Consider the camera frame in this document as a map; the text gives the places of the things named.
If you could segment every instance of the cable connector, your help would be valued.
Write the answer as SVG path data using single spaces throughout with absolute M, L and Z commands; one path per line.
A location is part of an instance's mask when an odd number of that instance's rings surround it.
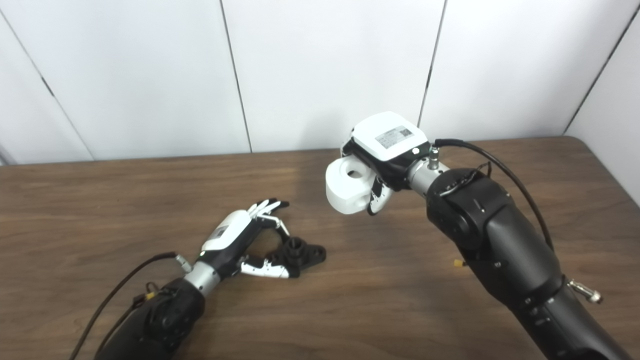
M 584 284 L 581 284 L 573 279 L 571 279 L 568 283 L 566 283 L 573 291 L 578 294 L 584 296 L 588 302 L 592 304 L 601 304 L 604 298 L 600 294 L 599 291 L 589 289 Z
M 182 267 L 182 269 L 184 270 L 184 272 L 186 272 L 187 274 L 190 273 L 193 270 L 193 266 L 191 266 L 191 264 L 189 264 L 189 261 L 187 261 L 187 259 L 184 258 L 184 256 L 177 254 L 175 256 L 175 260 L 180 263 L 180 267 Z

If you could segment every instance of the robotic arm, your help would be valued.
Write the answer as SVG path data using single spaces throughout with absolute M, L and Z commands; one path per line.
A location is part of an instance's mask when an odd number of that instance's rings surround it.
M 107 336 L 105 341 L 109 341 L 100 347 L 95 358 L 171 359 L 202 316 L 205 297 L 221 281 L 240 272 L 295 278 L 300 276 L 300 270 L 323 262 L 326 258 L 323 247 L 307 245 L 304 240 L 291 237 L 284 223 L 271 215 L 288 205 L 285 201 L 268 199 L 248 210 L 229 214 L 202 245 L 193 268 L 184 264 L 184 268 L 191 268 L 184 277 L 140 297 L 136 309 L 131 315 L 125 314 L 128 317 L 124 317 L 124 322 L 110 339 Z M 245 255 L 263 229 L 275 229 L 282 239 L 282 246 L 264 259 Z M 184 262 L 181 256 L 177 259 Z
M 600 294 L 565 277 L 550 243 L 510 194 L 480 168 L 449 169 L 439 162 L 438 148 L 458 141 L 429 143 L 399 115 L 371 116 L 355 126 L 343 158 L 327 168 L 328 199 L 340 212 L 366 208 L 375 215 L 393 192 L 417 192 L 426 200 L 429 221 L 454 242 L 487 292 L 509 308 L 548 359 L 631 359 L 573 291 L 596 303 Z M 357 192 L 351 168 L 359 168 L 359 183 L 371 189 L 368 199 L 349 196 Z

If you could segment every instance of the white robotic hand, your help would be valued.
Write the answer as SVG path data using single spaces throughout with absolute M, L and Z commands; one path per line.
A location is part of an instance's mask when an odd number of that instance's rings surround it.
M 198 261 L 216 269 L 221 280 L 239 272 L 264 277 L 298 277 L 300 270 L 321 263 L 326 258 L 324 248 L 307 245 L 291 237 L 282 220 L 271 215 L 289 203 L 275 198 L 256 202 L 247 210 L 229 214 L 202 245 Z M 245 255 L 249 245 L 263 229 L 274 229 L 282 245 L 266 258 Z
M 345 214 L 364 209 L 377 214 L 393 192 L 410 188 L 413 175 L 426 163 L 422 171 L 429 169 L 433 178 L 448 170 L 438 163 L 437 149 L 424 133 L 390 111 L 359 122 L 341 154 L 327 167 L 325 180 L 329 203 Z

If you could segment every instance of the robot finger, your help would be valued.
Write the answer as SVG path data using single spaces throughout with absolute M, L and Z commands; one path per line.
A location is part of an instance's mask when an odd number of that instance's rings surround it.
M 392 193 L 393 190 L 385 185 L 379 177 L 376 177 L 376 180 L 373 182 L 373 186 L 371 187 L 371 198 L 369 200 L 369 205 L 367 206 L 367 212 L 369 215 L 373 216 L 380 212 L 391 198 Z
M 267 259 L 249 255 L 240 263 L 240 272 L 252 276 L 289 278 L 289 272 L 283 265 L 273 265 Z
M 289 230 L 284 225 L 284 222 L 282 222 L 282 220 L 277 217 L 272 217 L 269 215 L 259 215 L 256 220 L 258 220 L 264 228 L 275 229 L 280 235 L 282 242 L 287 241 L 291 237 L 291 235 L 289 234 Z

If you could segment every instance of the black robotic arm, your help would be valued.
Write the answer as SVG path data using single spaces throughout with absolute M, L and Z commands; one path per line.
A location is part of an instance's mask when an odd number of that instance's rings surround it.
M 364 163 L 373 172 L 366 204 L 370 215 L 377 214 L 393 192 L 413 190 L 424 197 L 429 221 L 455 243 L 487 292 L 509 308 L 548 359 L 631 359 L 576 298 L 574 290 L 590 302 L 602 301 L 597 291 L 562 273 L 540 212 L 517 177 L 484 152 L 524 191 L 546 243 L 510 194 L 480 168 L 449 169 L 439 162 L 439 147 L 461 143 L 431 144 L 399 115 L 381 113 L 356 125 L 342 147 L 342 161 L 351 157 L 348 161 Z M 336 168 L 330 165 L 327 180 L 349 182 L 341 174 L 330 174 Z M 356 203 L 337 204 L 346 199 L 336 196 L 342 190 L 339 181 L 327 185 L 334 208 L 358 210 Z

